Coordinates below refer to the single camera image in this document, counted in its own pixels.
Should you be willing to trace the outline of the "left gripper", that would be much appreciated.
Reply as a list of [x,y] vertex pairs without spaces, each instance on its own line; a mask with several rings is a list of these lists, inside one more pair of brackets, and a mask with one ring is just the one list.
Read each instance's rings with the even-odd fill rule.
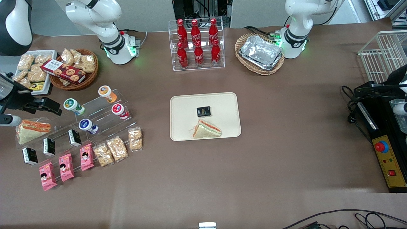
[[405,96],[406,87],[395,87],[393,89],[382,89],[384,86],[406,85],[407,64],[393,71],[385,82],[374,83],[368,81],[354,89],[354,97],[362,98],[368,96],[392,97]]

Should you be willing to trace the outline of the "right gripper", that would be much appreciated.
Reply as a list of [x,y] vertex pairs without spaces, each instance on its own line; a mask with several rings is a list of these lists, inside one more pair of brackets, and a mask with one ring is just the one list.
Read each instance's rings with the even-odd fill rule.
[[[37,111],[53,113],[61,116],[62,110],[60,103],[48,98],[36,98],[32,96],[31,91],[19,83],[16,83],[9,77],[10,74],[1,74],[1,114],[9,110],[22,110],[31,114]],[[34,101],[36,107],[31,108],[29,105]]]

